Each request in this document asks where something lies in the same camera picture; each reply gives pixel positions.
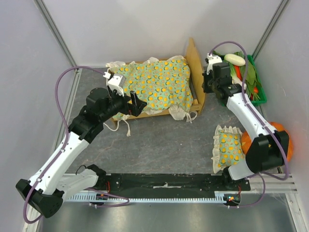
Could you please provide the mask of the wooden pet bed frame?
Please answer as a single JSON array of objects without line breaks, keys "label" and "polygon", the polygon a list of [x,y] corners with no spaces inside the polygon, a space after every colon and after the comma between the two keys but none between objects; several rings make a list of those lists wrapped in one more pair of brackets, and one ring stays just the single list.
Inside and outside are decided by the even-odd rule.
[{"label": "wooden pet bed frame", "polygon": [[[197,111],[197,113],[200,114],[204,107],[204,102],[205,102],[205,93],[203,93],[203,90],[202,90],[203,67],[201,64],[199,52],[196,48],[193,38],[189,39],[188,47],[186,49],[186,54],[183,57],[186,59],[187,64],[191,71],[189,87],[193,95],[194,101],[193,101],[193,105],[191,106],[190,110]],[[163,112],[156,114],[156,115],[147,115],[146,113],[142,112],[138,117],[145,118],[145,117],[162,116],[162,115],[170,115],[170,114],[168,110],[164,110]]]}]

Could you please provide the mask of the lemon print cushion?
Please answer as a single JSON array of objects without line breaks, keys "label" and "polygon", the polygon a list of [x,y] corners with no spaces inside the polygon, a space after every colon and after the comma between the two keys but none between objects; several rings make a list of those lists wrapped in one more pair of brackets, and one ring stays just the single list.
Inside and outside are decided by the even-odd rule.
[{"label": "lemon print cushion", "polygon": [[143,109],[147,115],[168,110],[174,120],[183,120],[191,112],[194,101],[189,87],[191,71],[183,56],[167,60],[151,57],[143,63],[115,61],[106,67],[125,76],[124,93],[135,91],[139,99],[147,102]]}]

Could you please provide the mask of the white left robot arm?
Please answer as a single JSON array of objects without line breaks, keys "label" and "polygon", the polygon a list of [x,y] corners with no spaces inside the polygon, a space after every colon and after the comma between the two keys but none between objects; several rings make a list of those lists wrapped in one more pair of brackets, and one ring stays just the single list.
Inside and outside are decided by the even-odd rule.
[{"label": "white left robot arm", "polygon": [[87,188],[101,190],[106,185],[106,172],[92,164],[80,174],[65,181],[63,174],[78,155],[103,131],[105,121],[118,113],[139,116],[147,103],[136,92],[120,95],[110,88],[95,88],[86,104],[66,130],[66,135],[49,160],[30,179],[20,179],[16,189],[41,216],[52,217],[71,196]]}]

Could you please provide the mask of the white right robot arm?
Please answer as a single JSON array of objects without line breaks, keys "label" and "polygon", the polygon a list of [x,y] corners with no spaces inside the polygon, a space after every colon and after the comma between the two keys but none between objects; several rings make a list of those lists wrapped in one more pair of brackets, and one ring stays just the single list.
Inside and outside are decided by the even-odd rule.
[{"label": "white right robot arm", "polygon": [[216,97],[238,118],[251,139],[246,158],[228,167],[221,178],[222,187],[233,190],[239,179],[288,166],[289,135],[268,123],[250,102],[243,86],[233,84],[230,66],[223,61],[209,62],[203,73],[203,90]]}]

